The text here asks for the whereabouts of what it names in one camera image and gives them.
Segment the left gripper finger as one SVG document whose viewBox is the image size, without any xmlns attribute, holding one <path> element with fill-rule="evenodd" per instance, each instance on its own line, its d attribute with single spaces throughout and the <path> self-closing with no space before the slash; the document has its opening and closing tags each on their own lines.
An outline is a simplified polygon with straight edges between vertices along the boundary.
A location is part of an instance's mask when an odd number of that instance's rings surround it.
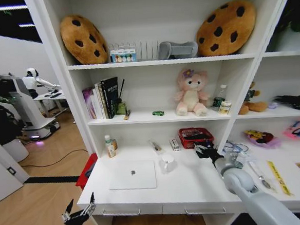
<svg viewBox="0 0 300 225">
<path fill-rule="evenodd" d="M 90 204 L 88 206 L 86 206 L 86 208 L 82 211 L 81 215 L 92 215 L 94 210 L 96 208 L 95 205 L 95 196 L 94 196 L 94 192 L 92 192 L 91 197 L 90 197 Z"/>
<path fill-rule="evenodd" d="M 71 218 L 70 217 L 70 212 L 72 210 L 73 202 L 74 202 L 74 200 L 72 199 L 71 202 L 69 203 L 69 205 L 66 207 L 65 212 L 63 212 L 63 214 L 62 214 L 63 222 L 67 222 L 67 221 L 70 220 L 70 218 Z"/>
</svg>

